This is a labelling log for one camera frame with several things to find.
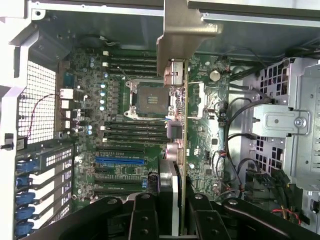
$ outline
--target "black wire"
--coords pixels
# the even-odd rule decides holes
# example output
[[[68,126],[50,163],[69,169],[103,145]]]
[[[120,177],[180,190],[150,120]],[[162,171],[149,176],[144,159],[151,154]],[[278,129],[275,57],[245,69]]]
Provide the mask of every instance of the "black wire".
[[[239,86],[237,84],[232,84],[230,83],[230,88],[234,88],[234,89],[240,89],[240,90],[250,90],[249,86]],[[257,94],[259,94],[263,99],[265,97],[267,97],[262,91],[256,89],[255,87],[252,88],[252,91],[255,91]]]
[[[233,100],[229,103],[228,109],[226,110],[227,115],[228,115],[228,112],[231,110],[231,105],[234,104],[237,100],[245,100],[245,101],[249,101],[250,103],[252,103],[252,101],[251,101],[250,98],[247,98],[247,97],[237,97],[237,98],[233,99]]]
[[[238,47],[238,48],[235,48],[235,49],[226,51],[223,55],[227,55],[227,54],[229,54],[229,53],[232,53],[232,52],[235,52],[235,51],[240,51],[240,50],[247,50],[247,51],[251,52],[251,53],[256,57],[256,59],[257,59],[265,68],[268,67],[268,65],[261,59],[261,57],[259,57],[259,56],[258,56],[251,48],[249,48],[249,47]]]
[[[250,134],[250,133],[235,133],[235,134],[231,134],[229,137],[228,137],[228,141],[235,138],[235,137],[246,137],[247,139],[250,139],[250,140],[256,140],[257,137],[253,134]]]
[[[230,76],[230,79],[229,79],[229,82],[233,82],[233,81],[236,81],[236,80],[239,80],[239,79],[243,79],[251,74],[255,74],[256,72],[260,72],[262,69],[264,69],[263,66],[254,66],[252,68],[249,68],[247,70],[244,70],[244,71],[241,71],[241,72],[238,72],[236,74],[232,74]]]
[[[218,164],[220,162],[220,159],[225,159],[225,158],[226,158],[226,156],[219,156],[219,158],[218,158],[218,160],[216,161],[216,164],[215,164],[215,174],[216,174],[216,177],[219,179],[221,185],[223,185],[226,189],[228,189],[229,186],[224,183],[223,179],[221,179],[219,174],[218,174]]]
[[[231,159],[231,156],[230,156],[230,151],[229,151],[229,141],[228,141],[228,137],[229,137],[229,130],[230,130],[230,126],[231,126],[231,123],[236,119],[237,116],[239,116],[242,112],[244,112],[245,110],[249,109],[249,108],[252,108],[252,107],[255,107],[255,106],[258,106],[258,105],[261,105],[261,104],[270,104],[272,103],[273,100],[271,98],[264,98],[264,99],[261,99],[261,100],[258,100],[258,101],[254,101],[254,102],[251,102],[245,106],[243,106],[242,108],[240,108],[230,119],[229,121],[226,123],[225,125],[225,130],[224,130],[224,146],[225,146],[225,152],[226,152],[226,157],[228,158],[229,162],[231,163],[231,168],[232,170],[236,173],[236,178],[239,182],[239,189],[242,188],[242,181],[239,177],[239,175],[237,174],[237,170],[236,170],[236,167]]]
[[[260,172],[260,166],[259,166],[259,164],[257,163],[257,161],[254,160],[254,159],[252,159],[252,158],[250,158],[250,157],[246,157],[246,158],[242,159],[242,160],[239,162],[238,170],[237,170],[238,174],[240,173],[240,170],[241,170],[242,166],[243,166],[246,162],[248,162],[248,161],[253,161],[254,164],[255,164],[256,170],[258,171],[258,173]]]

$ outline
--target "green circuit board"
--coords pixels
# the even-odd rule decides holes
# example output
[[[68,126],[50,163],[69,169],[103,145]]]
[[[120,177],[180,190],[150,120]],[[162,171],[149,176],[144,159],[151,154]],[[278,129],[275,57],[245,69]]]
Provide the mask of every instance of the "green circuit board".
[[[76,120],[88,122],[84,131],[77,133],[80,155],[74,169],[73,211],[90,204],[97,196],[125,200],[131,193],[149,191],[148,175],[158,171],[158,160],[165,154],[166,143],[171,141],[166,137],[163,112],[159,109],[145,112],[143,102],[139,105],[139,93],[142,95],[144,88],[166,91],[163,79],[157,77],[156,53],[76,48],[69,61],[64,87],[80,86],[85,94],[81,109],[87,115]],[[195,55],[189,61],[187,114],[197,118],[202,115],[188,120],[187,161],[189,166],[194,165],[189,167],[188,175],[196,192],[213,196],[220,192],[213,170],[216,158],[212,157],[223,149],[224,120],[219,114],[226,107],[224,102],[228,102],[229,67],[225,57]],[[218,82],[209,79],[212,70],[223,72]],[[97,163],[95,159],[99,157],[143,163]],[[218,169],[223,174],[223,164]]]

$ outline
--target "mesh panel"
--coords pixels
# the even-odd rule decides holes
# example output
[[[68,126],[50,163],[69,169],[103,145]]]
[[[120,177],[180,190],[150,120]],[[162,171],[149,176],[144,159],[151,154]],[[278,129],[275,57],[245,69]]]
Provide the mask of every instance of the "mesh panel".
[[[27,87],[19,102],[18,134],[27,136],[31,115],[37,101],[49,94],[55,94],[56,73],[34,62],[28,62]],[[55,96],[48,96],[35,108],[31,135],[28,144],[54,138]]]

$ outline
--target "motherboard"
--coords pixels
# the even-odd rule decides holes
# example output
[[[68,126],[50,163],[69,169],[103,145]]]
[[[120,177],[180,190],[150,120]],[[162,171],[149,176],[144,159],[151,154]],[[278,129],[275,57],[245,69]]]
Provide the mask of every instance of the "motherboard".
[[[220,194],[223,162],[217,166],[219,176],[214,169],[224,148],[227,57],[194,55],[189,60],[187,99],[186,88],[164,86],[153,51],[76,48],[67,61],[60,95],[66,98],[73,90],[73,99],[82,100],[61,106],[73,109],[66,111],[73,119],[66,124],[66,133],[79,144],[73,211],[104,196],[125,200],[132,193],[156,193],[152,180],[157,180],[153,177],[158,161],[169,157],[168,143],[179,141],[168,137],[167,128],[183,118],[187,119],[187,124],[183,122],[186,170],[194,191],[213,197]]]

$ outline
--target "red wire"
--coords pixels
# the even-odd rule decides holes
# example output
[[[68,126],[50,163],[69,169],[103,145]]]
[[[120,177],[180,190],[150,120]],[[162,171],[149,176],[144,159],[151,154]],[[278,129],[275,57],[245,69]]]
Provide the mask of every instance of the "red wire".
[[[295,213],[295,212],[293,212],[293,211],[290,211],[289,209],[284,209],[287,213],[290,213],[290,214],[292,214],[292,215],[294,215],[295,216],[295,218],[298,220],[298,224],[300,225],[301,224],[301,220],[300,220],[300,218],[299,218],[299,216]],[[272,210],[271,211],[272,213],[279,213],[279,212],[283,212],[283,210],[282,209],[274,209],[274,210]]]
[[[47,97],[50,97],[50,96],[57,96],[57,97],[59,98],[59,100],[61,100],[60,95],[58,95],[58,94],[56,94],[56,93],[51,93],[51,94],[45,95],[44,97],[40,98],[40,99],[36,102],[36,104],[34,105],[34,108],[33,108],[33,110],[32,110],[32,113],[31,113],[30,127],[29,127],[28,134],[26,135],[26,138],[27,138],[27,139],[29,139],[29,138],[31,137],[31,129],[32,129],[32,124],[33,124],[33,122],[34,122],[36,107],[38,106],[38,104],[39,104],[43,99],[45,99],[45,98],[47,98]],[[59,109],[60,109],[61,115],[64,117],[63,113],[61,112],[61,104],[62,104],[62,102],[60,101],[60,107],[59,107]]]

